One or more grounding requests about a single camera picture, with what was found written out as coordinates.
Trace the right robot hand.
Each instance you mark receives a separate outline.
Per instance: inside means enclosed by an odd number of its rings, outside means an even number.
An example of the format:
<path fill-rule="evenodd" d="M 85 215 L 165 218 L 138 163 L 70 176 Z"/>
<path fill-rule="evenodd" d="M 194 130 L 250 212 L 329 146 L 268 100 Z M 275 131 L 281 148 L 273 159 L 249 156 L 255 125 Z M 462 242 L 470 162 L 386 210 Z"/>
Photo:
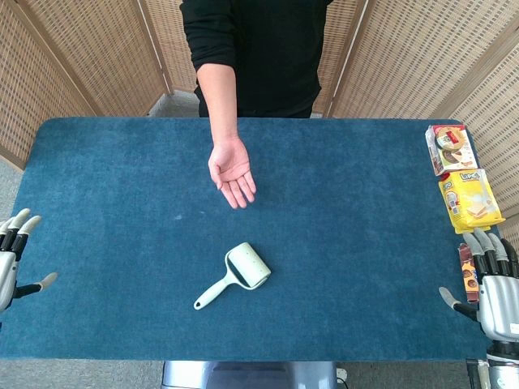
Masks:
<path fill-rule="evenodd" d="M 518 254 L 512 244 L 480 228 L 462 234 L 474 260 L 478 281 L 478 308 L 461 303 L 445 287 L 444 302 L 456 312 L 480 324 L 487 338 L 518 341 Z"/>

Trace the person's right hand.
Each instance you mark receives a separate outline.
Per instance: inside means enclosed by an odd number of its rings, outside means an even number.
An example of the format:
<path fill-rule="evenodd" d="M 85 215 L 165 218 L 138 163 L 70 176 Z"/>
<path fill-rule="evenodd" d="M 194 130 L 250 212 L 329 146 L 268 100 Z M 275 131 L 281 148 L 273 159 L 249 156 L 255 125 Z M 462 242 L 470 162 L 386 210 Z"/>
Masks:
<path fill-rule="evenodd" d="M 208 167 L 212 181 L 233 209 L 254 202 L 256 185 L 249 156 L 238 136 L 214 143 Z"/>

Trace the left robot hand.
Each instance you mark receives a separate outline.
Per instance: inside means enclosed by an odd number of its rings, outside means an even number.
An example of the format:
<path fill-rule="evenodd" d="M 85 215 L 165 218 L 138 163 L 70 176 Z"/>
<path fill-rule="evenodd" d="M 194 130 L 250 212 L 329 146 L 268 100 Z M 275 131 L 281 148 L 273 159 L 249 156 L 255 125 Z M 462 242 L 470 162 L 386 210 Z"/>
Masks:
<path fill-rule="evenodd" d="M 29 236 L 40 223 L 41 216 L 30 217 L 24 208 L 1 223 L 1 312 L 9 309 L 12 301 L 47 289 L 57 278 L 57 272 L 32 284 L 18 286 L 19 264 Z"/>

